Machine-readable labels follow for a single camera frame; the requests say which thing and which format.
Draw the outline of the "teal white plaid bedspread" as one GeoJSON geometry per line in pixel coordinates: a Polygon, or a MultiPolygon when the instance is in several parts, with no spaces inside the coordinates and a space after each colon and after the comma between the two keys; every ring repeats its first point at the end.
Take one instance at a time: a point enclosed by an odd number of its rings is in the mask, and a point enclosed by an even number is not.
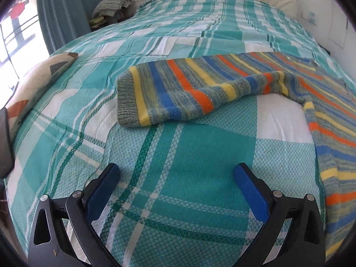
{"type": "Polygon", "coordinates": [[[24,253],[42,195],[115,163],[93,221],[122,266],[231,266],[262,227],[245,163],[311,194],[327,260],[355,224],[355,83],[298,22],[259,0],[153,0],[60,49],[72,65],[26,115],[5,189],[24,253]]]}

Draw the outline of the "teal blue curtain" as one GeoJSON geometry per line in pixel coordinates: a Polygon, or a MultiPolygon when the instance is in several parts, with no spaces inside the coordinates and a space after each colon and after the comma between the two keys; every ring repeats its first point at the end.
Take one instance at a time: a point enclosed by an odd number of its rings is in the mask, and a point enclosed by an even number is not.
{"type": "Polygon", "coordinates": [[[91,32],[89,20],[102,0],[36,0],[43,40],[48,53],[91,32]]]}

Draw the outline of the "pile of folded clothes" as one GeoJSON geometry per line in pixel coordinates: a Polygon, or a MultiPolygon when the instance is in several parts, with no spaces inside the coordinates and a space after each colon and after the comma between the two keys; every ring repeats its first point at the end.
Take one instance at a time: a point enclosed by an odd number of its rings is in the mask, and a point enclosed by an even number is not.
{"type": "Polygon", "coordinates": [[[134,0],[102,0],[95,7],[89,26],[92,31],[130,19],[130,7],[134,0]]]}

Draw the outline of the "patterned cream cushion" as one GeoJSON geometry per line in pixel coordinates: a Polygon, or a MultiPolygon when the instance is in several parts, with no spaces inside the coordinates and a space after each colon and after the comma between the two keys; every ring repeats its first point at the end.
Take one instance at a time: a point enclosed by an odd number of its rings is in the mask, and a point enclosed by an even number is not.
{"type": "Polygon", "coordinates": [[[78,57],[77,53],[56,54],[39,63],[20,80],[14,95],[5,106],[11,141],[14,141],[28,112],[78,57]]]}

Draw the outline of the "black smartphone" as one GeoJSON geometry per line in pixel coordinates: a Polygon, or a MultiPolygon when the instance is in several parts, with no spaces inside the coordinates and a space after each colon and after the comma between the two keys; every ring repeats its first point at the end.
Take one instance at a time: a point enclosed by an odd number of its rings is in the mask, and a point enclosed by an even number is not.
{"type": "Polygon", "coordinates": [[[14,155],[10,140],[6,107],[1,109],[0,135],[0,176],[1,179],[5,179],[14,168],[14,155]]]}

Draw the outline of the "colourful striped knit sweater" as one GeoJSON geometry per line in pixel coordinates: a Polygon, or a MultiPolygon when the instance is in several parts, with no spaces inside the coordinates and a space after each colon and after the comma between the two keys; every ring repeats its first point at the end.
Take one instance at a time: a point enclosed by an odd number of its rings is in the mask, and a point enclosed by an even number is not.
{"type": "Polygon", "coordinates": [[[261,223],[233,179],[314,195],[333,256],[355,223],[355,92],[310,59],[150,61],[116,82],[119,193],[101,238],[126,266],[230,265],[261,223]]]}

